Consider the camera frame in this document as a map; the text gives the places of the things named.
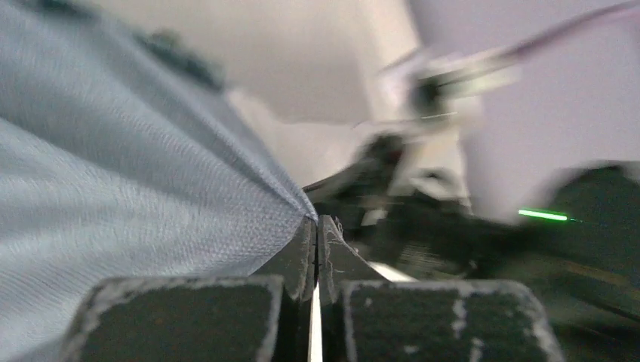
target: white wall corner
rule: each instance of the white wall corner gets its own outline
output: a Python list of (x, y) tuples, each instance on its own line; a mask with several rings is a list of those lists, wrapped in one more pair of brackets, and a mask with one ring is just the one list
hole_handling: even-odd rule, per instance
[(421, 46), (405, 0), (345, 0), (336, 6), (344, 31), (351, 35), (368, 95), (372, 121), (405, 119), (385, 98), (378, 72)]

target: green led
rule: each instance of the green led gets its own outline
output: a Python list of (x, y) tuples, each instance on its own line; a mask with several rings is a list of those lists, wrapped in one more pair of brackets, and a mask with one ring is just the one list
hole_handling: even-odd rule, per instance
[(569, 218), (561, 213), (550, 213), (547, 211), (534, 211), (534, 210), (519, 210), (518, 214), (522, 216), (537, 217), (539, 219), (555, 220), (555, 221), (568, 221)]

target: black mechanical part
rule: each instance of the black mechanical part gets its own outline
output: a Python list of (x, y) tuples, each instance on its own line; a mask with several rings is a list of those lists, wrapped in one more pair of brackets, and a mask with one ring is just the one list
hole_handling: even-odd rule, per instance
[[(469, 216), (455, 200), (394, 199), (371, 257), (416, 278), (510, 279), (544, 303), (570, 361), (640, 359), (637, 240), (640, 185), (633, 164), (599, 164), (555, 185), (541, 209), (567, 222), (507, 226)], [(589, 348), (579, 346), (589, 342)]]
[(61, 361), (306, 360), (315, 222), (248, 278), (117, 278), (85, 298)]
[(353, 166), (304, 188), (318, 214), (339, 220), (343, 236), (362, 236), (362, 220), (383, 203), (405, 150), (398, 135), (384, 134), (370, 143)]
[(442, 80), (438, 76), (417, 81), (416, 87), (409, 95), (409, 100), (418, 115), (429, 117), (445, 113), (441, 82)]
[(318, 224), (318, 264), (326, 361), (564, 360), (521, 284), (385, 281), (329, 216)]

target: cable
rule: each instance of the cable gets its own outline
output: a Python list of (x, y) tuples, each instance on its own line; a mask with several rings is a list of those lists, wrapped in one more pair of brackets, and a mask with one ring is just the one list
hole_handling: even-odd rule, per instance
[(535, 35), (519, 44), (500, 52), (498, 55), (489, 58), (496, 60), (495, 63), (500, 66), (492, 67), (490, 69), (483, 69), (480, 72), (472, 73), (470, 75), (460, 76), (441, 83), (440, 86), (448, 86), (463, 81), (470, 81), (483, 75), (489, 75), (493, 72), (500, 71), (508, 68), (515, 62), (522, 62), (537, 53), (544, 51), (553, 45), (570, 38), (573, 35), (590, 29), (594, 26), (599, 26), (603, 23), (613, 23), (620, 19), (626, 19), (627, 17), (640, 18), (640, 2), (632, 1), (625, 2), (623, 4), (612, 5), (610, 7), (591, 11), (582, 16), (575, 17), (573, 20), (560, 23), (551, 29)]

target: light blue fabric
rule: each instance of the light blue fabric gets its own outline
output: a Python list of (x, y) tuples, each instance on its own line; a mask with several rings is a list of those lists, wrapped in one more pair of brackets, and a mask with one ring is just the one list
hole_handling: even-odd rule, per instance
[(0, 0), (0, 361), (51, 360), (103, 278), (248, 275), (316, 217), (222, 95), (47, 3)]

